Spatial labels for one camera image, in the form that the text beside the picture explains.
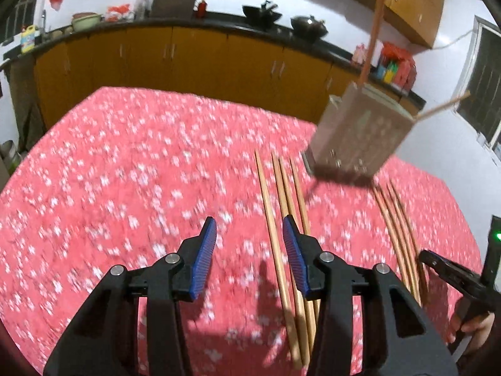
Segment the right hand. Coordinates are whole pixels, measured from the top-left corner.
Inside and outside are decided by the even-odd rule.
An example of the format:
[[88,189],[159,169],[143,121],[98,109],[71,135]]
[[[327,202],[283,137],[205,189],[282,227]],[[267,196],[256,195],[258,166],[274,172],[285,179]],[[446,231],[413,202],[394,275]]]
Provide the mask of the right hand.
[[468,344],[464,354],[468,355],[477,351],[487,341],[493,327],[494,319],[495,314],[493,312],[489,312],[488,314],[476,316],[469,322],[461,324],[459,316],[455,313],[452,315],[449,322],[446,342],[453,343],[456,339],[456,334],[459,330],[461,330],[463,333],[471,336],[470,343]]

